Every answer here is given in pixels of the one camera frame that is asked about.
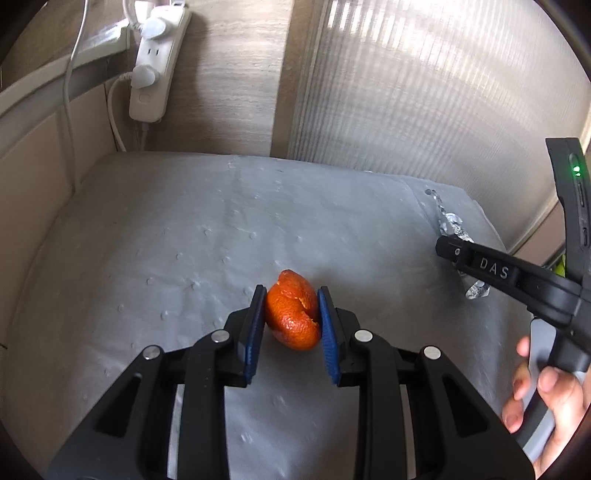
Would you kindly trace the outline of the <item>person's right hand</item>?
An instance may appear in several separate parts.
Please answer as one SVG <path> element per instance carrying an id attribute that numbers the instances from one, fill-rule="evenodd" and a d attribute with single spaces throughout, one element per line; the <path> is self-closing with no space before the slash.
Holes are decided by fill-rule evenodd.
<path id="1" fill-rule="evenodd" d="M 510 433 L 517 432 L 523 423 L 523 400 L 531 386 L 527 359 L 530 338 L 522 337 L 516 345 L 517 353 L 524 358 L 512 378 L 512 395 L 505 403 L 501 419 Z M 555 367 L 545 367 L 537 380 L 537 392 L 555 419 L 552 436 L 543 452 L 533 462 L 536 478 L 540 478 L 563 452 L 590 406 L 590 374 L 581 383 L 573 374 Z"/>

